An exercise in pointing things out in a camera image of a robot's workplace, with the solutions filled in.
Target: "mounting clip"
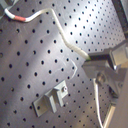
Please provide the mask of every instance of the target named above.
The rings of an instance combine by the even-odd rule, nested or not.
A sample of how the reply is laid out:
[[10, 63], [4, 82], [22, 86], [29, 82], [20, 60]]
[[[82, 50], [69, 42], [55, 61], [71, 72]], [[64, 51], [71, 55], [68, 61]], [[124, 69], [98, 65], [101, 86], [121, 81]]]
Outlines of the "mounting clip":
[[64, 104], [62, 98], [64, 98], [67, 94], [68, 89], [66, 82], [62, 81], [43, 96], [39, 97], [36, 101], [33, 102], [37, 116], [40, 117], [48, 110], [55, 113], [57, 111], [56, 103], [62, 107]]

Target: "pegboard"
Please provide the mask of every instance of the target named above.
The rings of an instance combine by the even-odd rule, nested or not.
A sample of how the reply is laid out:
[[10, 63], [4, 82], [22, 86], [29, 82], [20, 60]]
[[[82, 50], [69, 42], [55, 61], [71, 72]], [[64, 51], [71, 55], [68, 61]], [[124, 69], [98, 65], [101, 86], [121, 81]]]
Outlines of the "pegboard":
[[[87, 53], [125, 39], [111, 0], [19, 0], [11, 12], [28, 17], [52, 8], [71, 44]], [[94, 89], [82, 64], [68, 49], [50, 12], [29, 23], [0, 21], [0, 128], [99, 127]], [[32, 102], [65, 80], [68, 96], [57, 112], [36, 116]], [[111, 102], [108, 85], [99, 88], [101, 119]]]

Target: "black hole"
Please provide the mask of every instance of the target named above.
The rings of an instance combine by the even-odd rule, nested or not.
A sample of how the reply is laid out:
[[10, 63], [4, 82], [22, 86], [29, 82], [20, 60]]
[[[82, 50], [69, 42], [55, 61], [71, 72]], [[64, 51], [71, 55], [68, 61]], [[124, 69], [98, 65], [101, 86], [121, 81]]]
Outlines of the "black hole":
[[51, 70], [49, 70], [49, 74], [51, 74], [52, 73], [52, 71]]
[[53, 3], [53, 4], [52, 4], [52, 6], [54, 7], [54, 6], [55, 6], [55, 4]]
[[49, 30], [47, 30], [47, 34], [49, 34], [50, 33], [50, 31]]
[[13, 87], [11, 88], [11, 91], [14, 92], [14, 88]]
[[27, 85], [27, 88], [28, 88], [28, 89], [30, 89], [30, 88], [31, 88], [31, 85], [30, 85], [30, 84], [28, 84], [28, 85]]
[[33, 32], [33, 33], [35, 33], [35, 32], [36, 32], [36, 30], [35, 30], [35, 29], [33, 29], [33, 30], [32, 30], [32, 32]]
[[73, 32], [70, 32], [71, 35], [73, 35]]
[[10, 126], [11, 124], [10, 123], [7, 123], [8, 126]]
[[4, 101], [4, 104], [7, 105], [7, 101]]
[[12, 68], [12, 64], [9, 64], [9, 68]]
[[64, 68], [62, 68], [61, 71], [63, 72], [64, 71]]
[[17, 56], [20, 56], [20, 52], [19, 51], [17, 52]]
[[55, 21], [53, 21], [53, 24], [55, 24], [56, 22]]
[[28, 44], [28, 40], [25, 40], [24, 42], [25, 42], [25, 44]]
[[35, 128], [35, 126], [34, 126], [34, 125], [32, 125], [32, 128]]
[[16, 114], [17, 113], [17, 110], [14, 110], [13, 112]]
[[46, 12], [46, 14], [48, 15], [48, 14], [49, 14], [49, 12]]
[[9, 41], [8, 41], [8, 45], [11, 45], [11, 44], [12, 44], [12, 41], [11, 41], [11, 40], [9, 40]]
[[35, 12], [35, 9], [32, 9], [32, 12], [34, 13]]
[[66, 60], [69, 61], [69, 58], [67, 58]]
[[44, 61], [43, 60], [41, 61], [41, 64], [44, 65]]
[[66, 6], [64, 6], [64, 9], [66, 9]]
[[62, 52], [63, 52], [63, 50], [61, 49], [61, 50], [60, 50], [60, 52], [62, 53]]
[[33, 54], [36, 55], [36, 51], [35, 50], [33, 51]]
[[30, 106], [29, 109], [32, 109], [32, 106]]
[[17, 10], [17, 11], [20, 11], [20, 8], [17, 8], [16, 10]]
[[42, 84], [45, 85], [46, 84], [45, 81], [43, 81]]
[[57, 63], [57, 59], [55, 59], [55, 63]]
[[65, 26], [67, 26], [67, 23], [64, 23]]
[[34, 73], [34, 76], [37, 76], [37, 75], [38, 75], [37, 72], [35, 72], [35, 73]]
[[61, 118], [61, 115], [58, 115], [58, 118]]
[[58, 82], [59, 80], [58, 79], [56, 79], [56, 82]]
[[39, 94], [38, 93], [36, 94], [36, 97], [39, 97]]
[[40, 43], [42, 44], [43, 43], [43, 40], [40, 40]]
[[19, 79], [21, 79], [21, 78], [22, 78], [22, 76], [21, 76], [21, 75], [18, 75], [18, 78], [19, 78]]
[[50, 50], [48, 50], [48, 54], [50, 54], [50, 52], [51, 52], [51, 51], [50, 51]]
[[40, 23], [42, 23], [43, 21], [42, 21], [42, 20], [40, 20], [39, 22], [40, 22]]
[[58, 15], [59, 15], [59, 16], [61, 16], [61, 14], [60, 14], [60, 13], [59, 13]]
[[24, 100], [24, 98], [23, 98], [23, 97], [21, 97], [21, 98], [20, 98], [20, 100], [21, 100], [21, 101], [23, 101], [23, 100]]
[[20, 29], [16, 29], [16, 32], [19, 33], [20, 32]]
[[26, 66], [27, 66], [27, 67], [29, 66], [29, 63], [28, 63], [28, 62], [26, 62]]
[[26, 122], [26, 118], [24, 118], [23, 121]]
[[46, 120], [46, 123], [48, 123], [48, 120]]
[[0, 53], [0, 58], [2, 58], [3, 57], [3, 53]]
[[39, 4], [42, 4], [42, 1], [39, 1]]
[[2, 34], [3, 33], [3, 30], [2, 29], [0, 29], [0, 34]]

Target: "bolt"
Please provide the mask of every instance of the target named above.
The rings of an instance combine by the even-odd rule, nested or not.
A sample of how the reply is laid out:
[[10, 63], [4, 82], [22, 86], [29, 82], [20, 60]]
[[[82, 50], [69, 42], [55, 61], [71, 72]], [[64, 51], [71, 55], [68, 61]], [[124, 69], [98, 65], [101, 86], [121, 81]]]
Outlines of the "bolt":
[[67, 92], [67, 91], [68, 91], [67, 86], [64, 86], [64, 87], [62, 88], [62, 91], [63, 91], [63, 92]]

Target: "white cable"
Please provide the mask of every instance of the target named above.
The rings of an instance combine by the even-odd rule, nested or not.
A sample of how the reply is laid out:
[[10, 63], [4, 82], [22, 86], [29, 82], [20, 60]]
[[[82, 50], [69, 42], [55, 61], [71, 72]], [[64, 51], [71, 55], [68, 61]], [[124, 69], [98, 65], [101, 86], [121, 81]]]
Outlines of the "white cable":
[[14, 18], [15, 18], [15, 15], [13, 15], [12, 13], [10, 13], [7, 8], [4, 10], [4, 12], [5, 12], [5, 14], [6, 14], [9, 18], [11, 18], [11, 19], [14, 19]]
[[78, 53], [80, 56], [82, 56], [85, 60], [90, 60], [89, 55], [88, 55], [85, 51], [81, 50], [79, 47], [77, 47], [77, 46], [75, 46], [75, 45], [72, 45], [72, 44], [70, 44], [70, 43], [68, 42], [68, 40], [66, 39], [66, 35], [65, 35], [64, 31], [63, 31], [63, 28], [61, 27], [60, 22], [59, 22], [59, 20], [58, 20], [58, 18], [57, 18], [57, 16], [56, 16], [56, 14], [55, 14], [55, 12], [54, 12], [53, 9], [47, 8], [47, 9], [40, 10], [40, 11], [36, 12], [35, 14], [33, 14], [32, 16], [28, 17], [28, 18], [19, 17], [19, 16], [15, 16], [15, 17], [16, 17], [16, 18], [15, 18], [15, 17], [13, 17], [13, 14], [11, 14], [7, 9], [5, 9], [5, 14], [6, 14], [9, 18], [11, 18], [11, 19], [13, 19], [13, 20], [19, 20], [19, 21], [22, 21], [22, 22], [30, 22], [30, 21], [32, 21], [34, 18], [36, 18], [37, 16], [41, 15], [42, 13], [46, 13], [46, 12], [49, 12], [49, 11], [52, 12], [52, 15], [53, 15], [53, 17], [54, 17], [54, 19], [55, 19], [55, 23], [56, 23], [56, 25], [57, 25], [57, 27], [58, 27], [60, 33], [61, 33], [61, 36], [62, 36], [62, 39], [64, 40], [65, 45], [66, 45], [68, 48], [70, 48], [71, 50], [74, 50], [75, 52], [77, 52], [77, 53]]
[[98, 85], [96, 83], [96, 79], [93, 79], [93, 84], [94, 84], [94, 92], [95, 92], [95, 101], [96, 101], [97, 116], [98, 116], [100, 127], [101, 128], [104, 128], [103, 125], [102, 125], [101, 117], [100, 117], [99, 98], [98, 98]]

